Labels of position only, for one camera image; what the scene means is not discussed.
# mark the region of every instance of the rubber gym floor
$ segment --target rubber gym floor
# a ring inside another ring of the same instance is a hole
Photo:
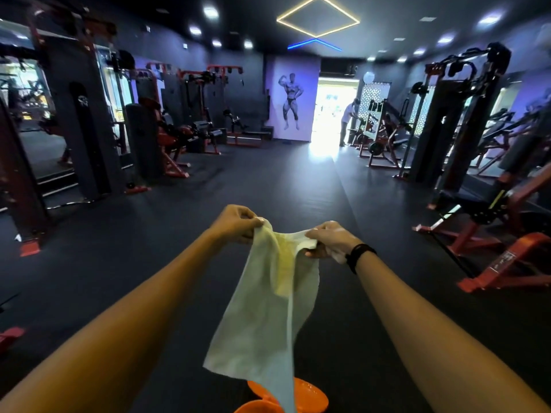
[[[460,291],[455,283],[463,272],[430,237],[411,230],[435,217],[425,209],[430,191],[394,180],[392,171],[367,169],[353,149],[333,159],[314,156],[308,144],[273,141],[265,149],[223,152],[186,155],[193,163],[188,180],[79,207],[37,256],[17,257],[13,225],[0,217],[0,288],[6,295],[21,292],[0,315],[0,330],[28,329],[0,359],[1,394],[167,264],[224,205],[238,203],[279,232],[338,220],[551,403],[547,290]],[[232,413],[252,399],[244,381],[202,368],[247,252],[232,244],[211,262],[134,412]],[[296,376],[327,394],[328,412],[430,412],[358,279],[330,261],[320,265],[320,274],[315,309],[295,345]]]

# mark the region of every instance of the blue led light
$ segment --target blue led light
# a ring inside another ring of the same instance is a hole
[[[304,41],[304,42],[300,42],[300,43],[295,43],[295,44],[289,45],[289,46],[287,46],[287,50],[299,48],[299,47],[301,47],[301,46],[304,46],[304,45],[307,45],[307,44],[310,44],[310,43],[313,43],[313,42],[320,43],[320,44],[322,44],[322,45],[324,45],[324,46],[327,46],[328,48],[335,49],[335,50],[338,50],[339,52],[342,52],[342,49],[341,49],[341,48],[338,48],[338,47],[336,47],[335,45],[332,45],[332,44],[330,44],[330,43],[327,43],[327,42],[325,42],[325,41],[322,41],[321,39],[318,39],[318,38],[309,39],[309,40]]]

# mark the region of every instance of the orange lid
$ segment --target orange lid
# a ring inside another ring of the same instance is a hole
[[[265,400],[255,400],[254,402],[245,403],[238,408],[234,413],[285,413],[283,409],[277,405]]]
[[[247,381],[251,390],[263,400],[278,404],[276,398],[260,384]],[[329,399],[315,385],[295,377],[295,404],[299,413],[323,413],[329,406]]]

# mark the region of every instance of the black bracelet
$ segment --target black bracelet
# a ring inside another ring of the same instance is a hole
[[[356,264],[358,263],[358,259],[360,259],[360,256],[362,256],[365,252],[373,252],[375,255],[377,254],[376,250],[371,248],[369,245],[360,243],[359,245],[354,246],[354,249],[350,251],[349,255],[346,255],[346,263],[354,275],[357,275]]]

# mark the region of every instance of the doorway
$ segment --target doorway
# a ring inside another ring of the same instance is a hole
[[[312,127],[314,145],[338,148],[341,119],[344,110],[358,93],[359,82],[341,78],[320,78]]]

